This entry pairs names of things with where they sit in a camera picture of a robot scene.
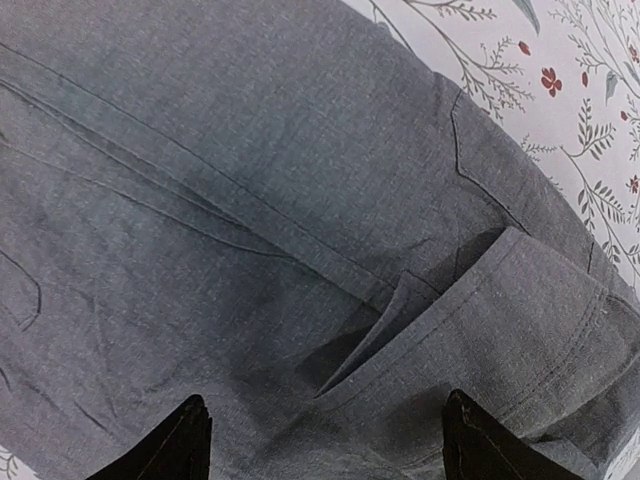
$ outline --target gray pants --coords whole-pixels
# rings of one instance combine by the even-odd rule
[[[182,400],[212,479],[432,479],[462,388],[594,478],[634,294],[520,149],[341,3],[0,6],[0,444],[81,479]]]

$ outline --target floral pattern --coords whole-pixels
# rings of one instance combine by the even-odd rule
[[[520,144],[637,290],[640,10],[633,0],[344,0]]]

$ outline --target black object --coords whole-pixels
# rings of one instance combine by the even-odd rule
[[[461,390],[443,410],[447,480],[584,480],[518,439]]]
[[[87,480],[208,480],[212,420],[200,395]]]

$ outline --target red flower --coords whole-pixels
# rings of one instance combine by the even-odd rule
[[[556,96],[556,90],[562,90],[562,82],[556,78],[556,71],[553,68],[542,69],[542,85],[549,90],[549,95]]]
[[[640,62],[640,59],[638,59],[638,51],[633,45],[629,45],[629,53],[631,54],[631,60],[636,63]]]
[[[631,190],[631,193],[638,193],[640,189],[640,178],[637,175],[634,175],[631,180],[629,180],[629,184],[627,185]]]
[[[531,55],[531,50],[529,50],[529,45],[527,45],[524,42],[520,42],[518,43],[518,46],[520,47],[520,50],[522,51],[522,53],[524,53],[525,55]]]

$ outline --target white floral bedsheet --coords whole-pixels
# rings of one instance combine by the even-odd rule
[[[635,0],[344,1],[467,91],[539,165],[636,288]],[[5,476],[37,478],[0,447],[0,480]],[[640,478],[640,472],[627,478]]]

